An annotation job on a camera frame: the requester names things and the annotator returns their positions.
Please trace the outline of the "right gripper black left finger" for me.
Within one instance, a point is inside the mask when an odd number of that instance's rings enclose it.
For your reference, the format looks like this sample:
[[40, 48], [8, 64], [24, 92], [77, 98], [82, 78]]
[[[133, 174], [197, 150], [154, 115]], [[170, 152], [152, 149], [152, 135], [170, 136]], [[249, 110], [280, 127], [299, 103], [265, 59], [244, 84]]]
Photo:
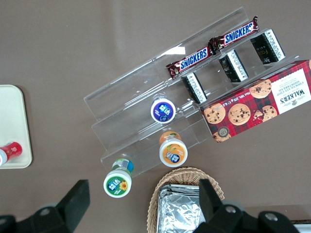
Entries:
[[55, 206], [41, 208], [19, 222], [13, 215], [2, 215], [0, 231], [2, 233], [72, 233], [89, 205], [89, 181], [79, 180]]

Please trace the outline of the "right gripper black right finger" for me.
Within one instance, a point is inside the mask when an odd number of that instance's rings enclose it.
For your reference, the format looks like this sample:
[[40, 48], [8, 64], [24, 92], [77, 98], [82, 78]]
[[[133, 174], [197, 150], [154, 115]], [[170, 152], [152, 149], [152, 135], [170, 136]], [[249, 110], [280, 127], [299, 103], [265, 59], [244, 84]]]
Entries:
[[198, 233], [297, 233], [298, 229], [283, 214], [260, 212], [255, 218], [234, 204], [224, 204], [208, 179], [199, 181], [199, 204], [205, 222]]

